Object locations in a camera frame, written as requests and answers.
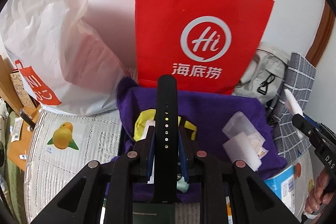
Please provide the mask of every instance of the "uniqlo logo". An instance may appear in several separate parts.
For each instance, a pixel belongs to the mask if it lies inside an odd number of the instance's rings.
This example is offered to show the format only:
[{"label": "uniqlo logo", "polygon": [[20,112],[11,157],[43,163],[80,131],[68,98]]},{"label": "uniqlo logo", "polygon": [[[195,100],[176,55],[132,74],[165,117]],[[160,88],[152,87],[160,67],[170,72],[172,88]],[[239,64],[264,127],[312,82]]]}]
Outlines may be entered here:
[{"label": "uniqlo logo", "polygon": [[58,100],[51,88],[43,83],[43,81],[37,76],[31,66],[23,68],[20,60],[16,60],[15,65],[19,69],[22,76],[25,78],[28,85],[31,87],[36,96],[36,99],[40,103],[51,106],[57,106],[62,103],[60,100]]}]

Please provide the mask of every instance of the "red paper bag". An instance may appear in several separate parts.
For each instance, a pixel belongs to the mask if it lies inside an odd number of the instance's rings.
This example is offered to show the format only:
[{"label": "red paper bag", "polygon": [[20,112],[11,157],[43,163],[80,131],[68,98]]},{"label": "red paper bag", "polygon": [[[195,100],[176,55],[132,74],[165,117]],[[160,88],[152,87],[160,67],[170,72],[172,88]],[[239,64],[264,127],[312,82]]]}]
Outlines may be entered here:
[{"label": "red paper bag", "polygon": [[178,89],[231,94],[250,63],[272,0],[135,0],[141,86],[171,74]]}]

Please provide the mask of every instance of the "human hand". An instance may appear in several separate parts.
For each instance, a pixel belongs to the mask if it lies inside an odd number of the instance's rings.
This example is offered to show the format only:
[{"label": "human hand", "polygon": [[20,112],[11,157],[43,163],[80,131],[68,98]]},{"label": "human hand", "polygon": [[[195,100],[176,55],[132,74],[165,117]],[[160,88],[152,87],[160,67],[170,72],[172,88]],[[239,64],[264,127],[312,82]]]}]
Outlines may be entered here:
[{"label": "human hand", "polygon": [[[329,178],[328,172],[324,168],[316,179],[315,187],[310,191],[309,196],[306,199],[306,204],[305,204],[304,209],[307,213],[312,214],[313,212],[317,212],[320,209],[321,204],[325,204],[325,205],[329,204],[334,193],[327,193],[323,195],[323,190],[328,185],[329,181],[330,181],[330,178]],[[323,211],[318,214],[318,216],[314,219],[313,223],[317,222],[317,220],[320,218],[320,215],[323,213]]]}]

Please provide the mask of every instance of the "purple fleece cloth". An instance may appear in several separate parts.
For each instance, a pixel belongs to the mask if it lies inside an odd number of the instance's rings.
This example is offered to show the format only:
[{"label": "purple fleece cloth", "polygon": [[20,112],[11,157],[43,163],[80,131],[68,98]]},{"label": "purple fleece cloth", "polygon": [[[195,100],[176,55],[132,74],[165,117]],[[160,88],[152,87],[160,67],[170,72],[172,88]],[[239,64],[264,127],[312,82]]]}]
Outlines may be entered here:
[{"label": "purple fleece cloth", "polygon": [[[142,88],[131,78],[123,78],[118,86],[117,106],[122,125],[128,135],[125,144],[129,147],[131,142],[134,143],[134,124],[140,112],[156,108],[156,89]],[[222,161],[230,161],[222,146],[228,140],[222,129],[233,114],[238,111],[245,114],[266,140],[263,147],[269,152],[261,159],[262,165],[257,173],[263,180],[268,179],[281,171],[287,162],[283,157],[278,156],[271,135],[272,128],[267,125],[264,107],[257,99],[178,91],[178,113],[197,127],[196,141],[199,147]],[[134,200],[149,201],[152,186],[150,184],[135,184]],[[199,196],[198,193],[195,194],[195,191],[194,186],[190,185],[188,193],[179,194],[179,198],[183,202],[195,202],[194,198]]]}]

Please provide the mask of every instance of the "white paper bag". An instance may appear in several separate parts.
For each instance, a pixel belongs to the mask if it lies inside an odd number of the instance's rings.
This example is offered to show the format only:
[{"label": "white paper bag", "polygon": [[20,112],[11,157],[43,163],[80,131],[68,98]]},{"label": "white paper bag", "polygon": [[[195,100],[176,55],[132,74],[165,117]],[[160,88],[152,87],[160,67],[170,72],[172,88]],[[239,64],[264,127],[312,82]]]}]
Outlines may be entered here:
[{"label": "white paper bag", "polygon": [[88,0],[8,0],[0,35],[26,91],[56,113],[116,108],[126,70],[83,20]]}]

